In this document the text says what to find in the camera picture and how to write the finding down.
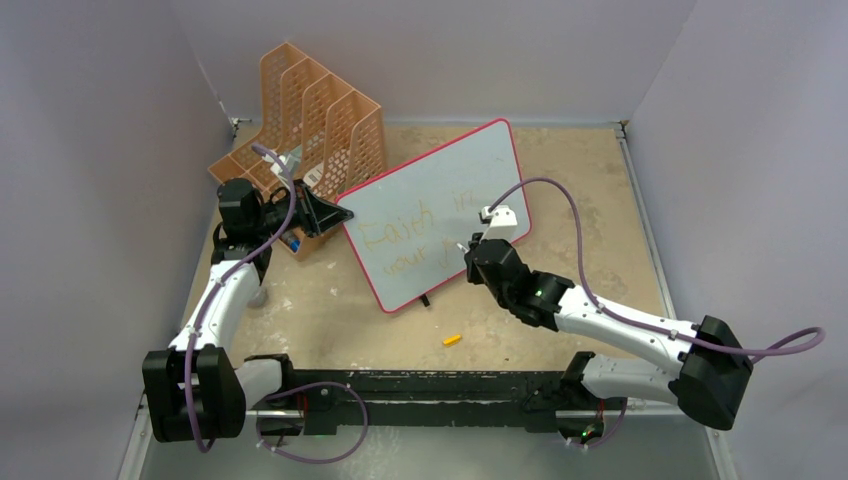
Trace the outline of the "yellow marker cap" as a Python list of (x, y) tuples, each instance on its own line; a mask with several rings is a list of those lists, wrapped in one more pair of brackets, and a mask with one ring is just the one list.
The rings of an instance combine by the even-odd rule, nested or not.
[(442, 344), (445, 347), (450, 347), (458, 344), (462, 340), (461, 335), (454, 335), (443, 340)]

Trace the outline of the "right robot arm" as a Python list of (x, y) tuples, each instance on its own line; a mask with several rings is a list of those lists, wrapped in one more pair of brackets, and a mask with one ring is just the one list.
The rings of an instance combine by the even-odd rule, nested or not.
[(601, 309), (571, 280), (531, 270), (506, 240), (475, 235), (463, 251), (466, 278), (484, 285), (523, 324), (599, 340), (630, 359), (595, 355), (564, 376), (561, 392), (576, 407), (598, 398), (629, 397), (677, 406), (692, 420), (727, 431), (735, 423), (753, 363), (730, 326), (667, 319), (616, 305)]

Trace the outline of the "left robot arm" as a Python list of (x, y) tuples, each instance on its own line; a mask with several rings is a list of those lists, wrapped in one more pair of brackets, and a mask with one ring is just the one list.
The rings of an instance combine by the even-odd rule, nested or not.
[(318, 237), (354, 217), (301, 180), (292, 191), (280, 187), (265, 199), (252, 182), (235, 178), (218, 187), (217, 199), (221, 220), (207, 286), (180, 333), (142, 363), (155, 439), (195, 441), (202, 451), (238, 436), (248, 409), (261, 400), (284, 409), (297, 399), (287, 355), (260, 355), (240, 368), (228, 356), (243, 314), (261, 300), (272, 243), (296, 230)]

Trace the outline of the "pink framed whiteboard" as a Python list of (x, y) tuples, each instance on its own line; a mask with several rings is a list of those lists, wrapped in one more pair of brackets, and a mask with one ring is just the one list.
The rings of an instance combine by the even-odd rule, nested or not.
[(394, 313), (464, 274), (460, 248), (484, 229), (479, 213), (501, 195), (533, 226), (510, 123), (499, 118), (341, 194), (346, 237), (379, 308)]

